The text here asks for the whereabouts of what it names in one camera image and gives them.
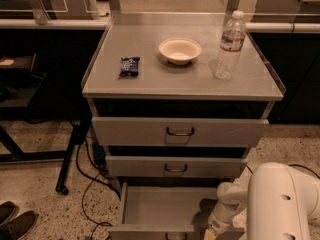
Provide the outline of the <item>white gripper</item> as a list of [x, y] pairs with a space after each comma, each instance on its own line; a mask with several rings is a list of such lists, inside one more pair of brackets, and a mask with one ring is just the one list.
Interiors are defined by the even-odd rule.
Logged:
[[216, 214], [211, 212], [208, 218], [208, 228], [204, 233], [204, 240], [217, 240], [217, 235], [223, 234], [228, 230], [233, 217], [229, 214]]

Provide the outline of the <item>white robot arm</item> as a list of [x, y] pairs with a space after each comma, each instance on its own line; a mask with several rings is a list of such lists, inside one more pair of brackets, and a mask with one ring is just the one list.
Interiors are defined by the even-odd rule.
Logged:
[[217, 240], [242, 211], [247, 240], [311, 240], [309, 227], [320, 226], [320, 179], [269, 162], [253, 171], [247, 188], [221, 183], [204, 240]]

